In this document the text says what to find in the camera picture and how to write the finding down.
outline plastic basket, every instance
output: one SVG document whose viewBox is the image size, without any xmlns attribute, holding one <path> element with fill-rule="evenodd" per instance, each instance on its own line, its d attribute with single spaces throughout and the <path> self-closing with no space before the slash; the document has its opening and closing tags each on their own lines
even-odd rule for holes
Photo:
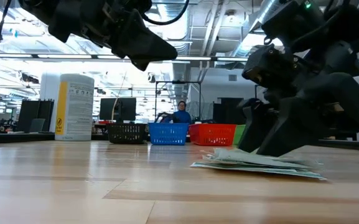
<svg viewBox="0 0 359 224">
<path fill-rule="evenodd" d="M 237 146 L 239 144 L 239 141 L 241 139 L 241 136 L 243 135 L 245 128 L 245 124 L 236 126 L 235 137 L 233 138 L 233 145 Z"/>
<path fill-rule="evenodd" d="M 146 124 L 106 124 L 109 141 L 114 144 L 143 144 Z"/>
<path fill-rule="evenodd" d="M 193 124 L 189 126 L 190 140 L 201 146 L 230 146 L 235 124 Z"/>
<path fill-rule="evenodd" d="M 180 145 L 186 143 L 189 124 L 149 123 L 150 142 L 156 145 Z"/>
</svg>

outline red basket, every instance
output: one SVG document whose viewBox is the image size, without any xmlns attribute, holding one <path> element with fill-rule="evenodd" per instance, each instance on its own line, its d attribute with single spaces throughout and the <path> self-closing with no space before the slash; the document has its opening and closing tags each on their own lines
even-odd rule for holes
<svg viewBox="0 0 359 224">
<path fill-rule="evenodd" d="M 235 124 L 192 124 L 190 140 L 200 146 L 231 146 L 235 137 Z"/>
</svg>

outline stack of paper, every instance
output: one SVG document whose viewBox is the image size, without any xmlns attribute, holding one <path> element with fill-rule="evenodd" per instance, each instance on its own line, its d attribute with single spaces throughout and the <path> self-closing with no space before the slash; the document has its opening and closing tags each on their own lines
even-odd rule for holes
<svg viewBox="0 0 359 224">
<path fill-rule="evenodd" d="M 311 171 L 316 169 L 315 165 L 309 161 L 250 154 L 240 149 L 215 149 L 214 154 L 203 156 L 203 162 L 195 162 L 191 167 L 267 172 L 326 180 L 325 177 Z"/>
</svg>

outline wooden table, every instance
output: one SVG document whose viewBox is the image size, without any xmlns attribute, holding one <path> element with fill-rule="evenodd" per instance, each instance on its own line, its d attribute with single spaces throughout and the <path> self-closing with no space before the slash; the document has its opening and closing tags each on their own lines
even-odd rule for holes
<svg viewBox="0 0 359 224">
<path fill-rule="evenodd" d="M 0 144 L 0 223 L 359 223 L 359 151 L 303 147 L 321 182 L 194 169 L 200 147 Z"/>
</svg>

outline white container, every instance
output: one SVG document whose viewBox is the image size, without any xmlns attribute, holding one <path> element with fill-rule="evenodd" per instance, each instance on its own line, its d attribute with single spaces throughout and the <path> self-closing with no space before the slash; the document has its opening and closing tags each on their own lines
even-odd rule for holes
<svg viewBox="0 0 359 224">
<path fill-rule="evenodd" d="M 55 140 L 91 140 L 94 83 L 80 74 L 60 76 Z"/>
</svg>

